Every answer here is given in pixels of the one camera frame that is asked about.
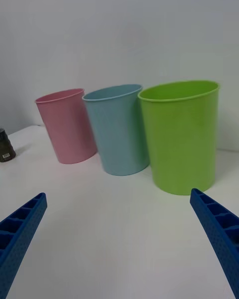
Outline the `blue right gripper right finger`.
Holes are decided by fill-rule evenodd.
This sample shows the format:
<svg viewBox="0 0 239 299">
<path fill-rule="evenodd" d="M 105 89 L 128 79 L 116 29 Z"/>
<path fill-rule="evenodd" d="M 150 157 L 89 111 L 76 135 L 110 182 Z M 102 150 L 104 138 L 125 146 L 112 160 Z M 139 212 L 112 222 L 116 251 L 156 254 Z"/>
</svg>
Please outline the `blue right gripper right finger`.
<svg viewBox="0 0 239 299">
<path fill-rule="evenodd" d="M 239 218 L 198 189 L 192 189 L 194 209 L 222 266 L 235 298 L 239 298 Z"/>
</svg>

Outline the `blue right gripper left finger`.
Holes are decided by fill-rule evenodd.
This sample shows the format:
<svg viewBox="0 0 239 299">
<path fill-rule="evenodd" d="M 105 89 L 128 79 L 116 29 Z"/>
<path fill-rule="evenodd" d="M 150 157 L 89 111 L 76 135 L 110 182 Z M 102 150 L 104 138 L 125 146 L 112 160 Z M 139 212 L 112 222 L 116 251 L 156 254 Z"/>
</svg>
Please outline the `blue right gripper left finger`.
<svg viewBox="0 0 239 299">
<path fill-rule="evenodd" d="M 0 222 L 0 298 L 7 297 L 46 209 L 42 192 Z"/>
</svg>

